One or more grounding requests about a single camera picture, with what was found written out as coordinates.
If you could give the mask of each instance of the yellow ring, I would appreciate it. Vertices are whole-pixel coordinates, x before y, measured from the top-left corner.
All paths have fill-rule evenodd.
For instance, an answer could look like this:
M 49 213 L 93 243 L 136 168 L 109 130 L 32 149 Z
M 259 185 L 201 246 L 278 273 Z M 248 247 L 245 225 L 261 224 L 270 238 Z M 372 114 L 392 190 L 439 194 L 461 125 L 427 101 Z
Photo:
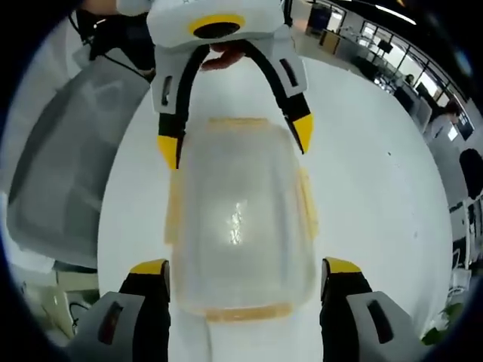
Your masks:
M 207 15 L 206 17 L 200 17 L 199 19 L 192 21 L 188 25 L 188 30 L 190 34 L 194 34 L 195 31 L 202 26 L 216 24 L 216 23 L 235 23 L 240 28 L 245 24 L 244 17 L 237 14 L 213 14 Z

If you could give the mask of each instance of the plastic container lid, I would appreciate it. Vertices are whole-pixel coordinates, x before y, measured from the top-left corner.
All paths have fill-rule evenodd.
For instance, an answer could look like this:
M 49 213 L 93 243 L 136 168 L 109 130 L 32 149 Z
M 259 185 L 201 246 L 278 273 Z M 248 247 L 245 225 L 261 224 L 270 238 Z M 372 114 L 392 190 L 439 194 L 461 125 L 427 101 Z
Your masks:
M 261 319 L 308 299 L 313 247 L 287 131 L 262 121 L 211 124 L 185 139 L 178 172 L 173 276 L 182 309 Z

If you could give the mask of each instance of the white table surface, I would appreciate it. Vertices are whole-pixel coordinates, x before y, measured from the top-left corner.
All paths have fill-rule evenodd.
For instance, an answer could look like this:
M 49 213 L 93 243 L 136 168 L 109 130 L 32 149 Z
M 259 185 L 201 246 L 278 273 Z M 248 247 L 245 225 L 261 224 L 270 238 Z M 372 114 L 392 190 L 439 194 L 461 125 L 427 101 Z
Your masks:
M 412 318 L 417 333 L 444 307 L 451 274 L 451 224 L 437 168 L 410 116 L 376 85 L 304 59 L 315 130 L 300 163 L 309 171 L 320 232 L 315 259 L 347 259 Z M 268 83 L 248 59 L 200 72 L 188 131 L 212 117 L 262 117 L 285 124 Z M 169 172 L 158 152 L 147 94 L 109 176 L 99 226 L 101 295 L 118 291 L 130 268 L 166 258 Z M 171 303 L 172 361 L 320 361 L 319 288 L 289 318 L 209 325 Z

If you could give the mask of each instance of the human hand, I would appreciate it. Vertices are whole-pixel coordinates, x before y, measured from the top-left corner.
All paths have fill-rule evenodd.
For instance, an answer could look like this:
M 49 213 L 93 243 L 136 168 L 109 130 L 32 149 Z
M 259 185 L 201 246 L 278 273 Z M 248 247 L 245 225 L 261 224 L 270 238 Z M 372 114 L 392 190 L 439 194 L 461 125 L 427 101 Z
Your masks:
M 236 41 L 213 44 L 211 45 L 211 49 L 222 54 L 218 58 L 209 59 L 204 62 L 202 64 L 202 70 L 226 69 L 245 56 L 245 53 L 237 46 Z

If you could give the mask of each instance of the person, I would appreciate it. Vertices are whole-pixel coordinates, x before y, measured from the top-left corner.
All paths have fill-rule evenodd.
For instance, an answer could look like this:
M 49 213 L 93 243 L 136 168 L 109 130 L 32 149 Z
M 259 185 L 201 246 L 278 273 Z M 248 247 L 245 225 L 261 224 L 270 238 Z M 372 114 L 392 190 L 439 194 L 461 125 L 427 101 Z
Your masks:
M 96 15 L 125 14 L 137 16 L 149 11 L 150 1 L 148 0 L 140 0 L 139 6 L 136 9 L 131 9 L 128 14 L 127 11 L 118 10 L 118 3 L 120 2 L 123 2 L 123 0 L 84 0 L 81 4 L 81 9 Z M 211 49 L 217 53 L 220 53 L 220 56 L 214 59 L 206 60 L 202 64 L 202 70 L 228 68 L 232 64 L 238 62 L 245 55 L 237 48 L 236 42 L 233 41 L 213 44 L 211 45 Z
M 405 76 L 405 82 L 408 83 L 411 87 L 413 86 L 414 83 L 414 75 L 408 74 Z
M 451 127 L 458 123 L 460 114 L 460 107 L 454 100 L 448 102 L 445 107 L 435 111 L 423 134 L 426 143 L 430 143 L 440 134 L 448 134 Z

